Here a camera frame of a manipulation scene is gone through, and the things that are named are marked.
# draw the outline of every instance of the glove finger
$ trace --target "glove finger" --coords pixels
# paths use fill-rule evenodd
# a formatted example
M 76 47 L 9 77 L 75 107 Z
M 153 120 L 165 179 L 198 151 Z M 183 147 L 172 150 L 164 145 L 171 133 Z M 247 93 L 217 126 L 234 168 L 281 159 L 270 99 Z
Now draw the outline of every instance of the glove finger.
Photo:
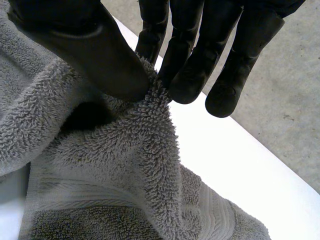
M 225 118 L 233 113 L 260 52 L 284 23 L 273 10 L 244 8 L 232 49 L 205 101 L 211 115 Z
M 260 8 L 272 8 L 281 18 L 285 18 L 297 11 L 305 1 L 306 0 L 245 0 L 244 7 L 255 5 Z
M 205 1 L 198 43 L 169 88 L 174 101 L 190 104 L 197 99 L 214 70 L 241 12 L 242 6 L 233 0 Z
M 155 64 L 164 42 L 169 16 L 169 0 L 139 0 L 143 20 L 135 51 Z
M 167 88 L 194 47 L 204 0 L 171 0 L 173 32 L 159 76 Z

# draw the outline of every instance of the black glove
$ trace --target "black glove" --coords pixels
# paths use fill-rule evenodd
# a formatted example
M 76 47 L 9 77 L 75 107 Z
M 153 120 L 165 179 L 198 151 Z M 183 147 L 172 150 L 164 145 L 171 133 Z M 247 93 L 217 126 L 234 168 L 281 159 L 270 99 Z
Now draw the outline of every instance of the black glove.
M 170 5 L 173 32 L 159 75 L 173 100 L 190 104 L 205 86 L 240 18 L 232 49 L 205 102 L 210 114 L 224 118 L 235 110 L 260 52 L 283 26 L 282 18 L 304 1 L 139 0 L 143 30 L 136 51 L 155 63 Z M 192 52 L 201 14 L 199 40 Z
M 101 91 L 142 99 L 148 76 L 100 0 L 9 0 L 9 19 Z

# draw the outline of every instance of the concrete floor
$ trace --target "concrete floor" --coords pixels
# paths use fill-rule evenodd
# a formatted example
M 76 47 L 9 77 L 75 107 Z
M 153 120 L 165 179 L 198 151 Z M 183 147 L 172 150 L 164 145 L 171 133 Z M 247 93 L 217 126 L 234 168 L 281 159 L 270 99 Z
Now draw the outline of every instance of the concrete floor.
M 137 0 L 102 0 L 136 35 Z M 320 193 L 320 1 L 308 0 L 263 50 L 232 114 L 240 125 Z M 167 29 L 160 55 L 168 46 Z M 208 94 L 229 53 L 235 31 L 205 86 Z

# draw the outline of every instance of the white surface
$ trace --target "white surface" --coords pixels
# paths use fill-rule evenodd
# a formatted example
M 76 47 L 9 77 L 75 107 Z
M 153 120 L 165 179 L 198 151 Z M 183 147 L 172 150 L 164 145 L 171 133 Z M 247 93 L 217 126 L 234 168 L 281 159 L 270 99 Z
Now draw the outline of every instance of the white surface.
M 122 23 L 134 49 L 138 37 Z M 159 57 L 156 68 L 161 66 Z M 320 195 L 246 132 L 232 118 L 215 118 L 204 94 L 192 104 L 172 102 L 182 163 L 221 196 L 261 220 L 273 240 L 320 240 Z M 23 215 L 20 171 L 0 185 L 0 240 L 17 239 Z
M 18 239 L 25 209 L 26 180 L 24 167 L 0 183 L 0 240 Z

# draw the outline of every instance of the fabric texture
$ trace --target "fabric texture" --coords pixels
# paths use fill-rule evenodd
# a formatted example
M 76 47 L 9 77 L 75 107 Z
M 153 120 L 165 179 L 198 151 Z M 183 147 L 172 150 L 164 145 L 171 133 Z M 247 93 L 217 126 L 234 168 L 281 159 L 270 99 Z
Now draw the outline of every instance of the fabric texture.
M 0 176 L 31 162 L 19 239 L 270 239 L 180 164 L 171 99 L 152 66 L 142 60 L 144 100 L 104 95 L 19 33 L 8 6 L 0 0 Z M 72 123 L 86 125 L 86 103 L 107 115 L 82 129 Z
M 0 176 L 0 184 L 3 183 L 6 180 L 7 176 L 8 176 L 8 174 Z

